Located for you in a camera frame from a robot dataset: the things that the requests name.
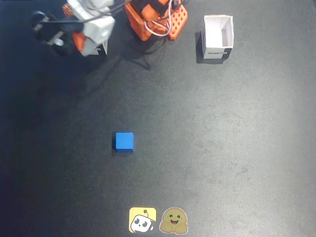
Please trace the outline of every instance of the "white box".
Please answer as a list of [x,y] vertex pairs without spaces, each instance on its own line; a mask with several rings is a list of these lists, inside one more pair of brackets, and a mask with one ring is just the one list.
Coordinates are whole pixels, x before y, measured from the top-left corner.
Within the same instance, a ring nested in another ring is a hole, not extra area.
[[206,15],[202,29],[204,59],[227,59],[234,46],[233,17]]

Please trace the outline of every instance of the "white cable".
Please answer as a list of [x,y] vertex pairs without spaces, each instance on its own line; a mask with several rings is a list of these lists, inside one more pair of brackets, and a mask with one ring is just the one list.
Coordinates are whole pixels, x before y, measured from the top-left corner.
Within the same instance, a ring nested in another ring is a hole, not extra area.
[[168,28],[167,28],[165,25],[160,24],[160,23],[158,23],[157,21],[152,21],[152,23],[154,23],[155,25],[158,25],[158,26],[160,26],[160,27],[165,28],[166,31],[169,30],[169,25],[167,25],[167,27],[168,27]]
[[[148,31],[149,31],[150,33],[152,33],[153,35],[159,36],[159,37],[165,37],[165,36],[167,36],[168,34],[170,34],[170,32],[171,32],[171,30],[172,30],[171,4],[172,4],[172,0],[170,0],[169,6],[168,6],[168,14],[169,14],[169,22],[167,23],[167,24],[169,25],[168,31],[167,31],[165,34],[158,34],[158,33],[154,32],[154,31],[152,31],[151,29],[149,29],[149,27],[148,27],[148,25],[147,25],[147,22],[144,21],[144,25],[145,25],[146,30],[148,30]],[[152,21],[152,23],[154,23],[154,24],[156,24],[156,25],[159,25],[159,26],[161,26],[161,27],[163,27],[163,28],[165,28],[165,29],[167,30],[167,28],[166,28],[164,25],[161,25],[161,24],[159,24],[159,23],[156,22],[156,21]]]

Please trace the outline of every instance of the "black cable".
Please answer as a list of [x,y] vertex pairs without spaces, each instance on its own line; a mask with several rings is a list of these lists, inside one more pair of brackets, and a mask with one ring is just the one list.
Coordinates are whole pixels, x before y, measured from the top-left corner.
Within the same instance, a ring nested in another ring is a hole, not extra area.
[[[179,8],[184,4],[183,3],[183,1],[181,1],[181,3],[175,8],[175,9],[173,9],[173,11],[171,12],[171,15],[173,14],[173,13],[175,13],[177,10],[179,10]],[[168,19],[169,18],[169,16],[165,16],[165,17],[162,17],[162,18],[160,18],[160,20],[165,20],[165,19]]]
[[126,0],[124,3],[117,5],[116,7],[113,7],[112,9],[110,9],[108,12],[103,12],[102,14],[92,17],[90,19],[86,19],[86,20],[78,20],[78,21],[40,21],[39,24],[75,24],[75,23],[86,23],[89,21],[94,21],[96,19],[99,19],[101,17],[104,16],[112,16],[111,12],[114,12],[116,10],[118,10],[119,8],[125,6],[126,4],[130,3],[132,0]]

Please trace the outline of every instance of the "robot sticker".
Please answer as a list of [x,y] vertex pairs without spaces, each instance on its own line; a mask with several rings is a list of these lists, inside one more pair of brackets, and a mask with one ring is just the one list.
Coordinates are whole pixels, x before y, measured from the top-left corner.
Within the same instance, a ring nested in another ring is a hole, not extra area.
[[133,207],[129,210],[129,231],[150,233],[155,229],[157,211],[153,207]]
[[186,234],[188,232],[188,217],[184,210],[178,207],[167,209],[162,215],[159,229],[166,234]]

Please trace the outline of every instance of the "sticker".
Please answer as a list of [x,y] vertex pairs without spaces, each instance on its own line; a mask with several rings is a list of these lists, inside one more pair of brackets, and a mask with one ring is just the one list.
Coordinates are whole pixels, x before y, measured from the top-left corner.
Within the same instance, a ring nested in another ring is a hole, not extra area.
[[185,235],[188,232],[188,217],[184,210],[178,207],[167,209],[162,215],[159,230],[166,234]]
[[149,233],[154,230],[157,211],[153,207],[132,207],[129,210],[129,231],[131,233]]

